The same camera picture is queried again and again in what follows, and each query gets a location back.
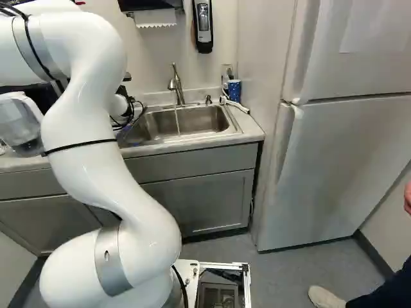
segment stainless steel sink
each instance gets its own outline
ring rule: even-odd
[[[121,148],[223,137],[240,133],[225,107],[195,105],[188,107],[148,107],[146,113],[118,135]]]

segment white refrigerator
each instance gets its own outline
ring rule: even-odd
[[[410,33],[411,1],[295,1],[259,251],[352,235],[410,161]]]

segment gray floor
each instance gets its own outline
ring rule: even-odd
[[[345,299],[372,291],[383,277],[353,240],[259,255],[248,234],[184,245],[181,259],[249,262],[253,308],[313,308],[311,284]],[[24,308],[47,308],[35,288]]]

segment white sneaker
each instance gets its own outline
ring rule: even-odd
[[[311,286],[308,297],[317,308],[345,308],[346,301],[319,286]]]

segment robotic arm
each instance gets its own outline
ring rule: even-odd
[[[42,296],[51,308],[159,308],[173,286],[181,238],[174,218],[129,173],[110,125],[123,43],[106,20],[69,0],[15,8],[34,15],[0,15],[0,85],[71,78],[42,121],[44,149],[74,199],[123,219],[55,250],[40,276]]]

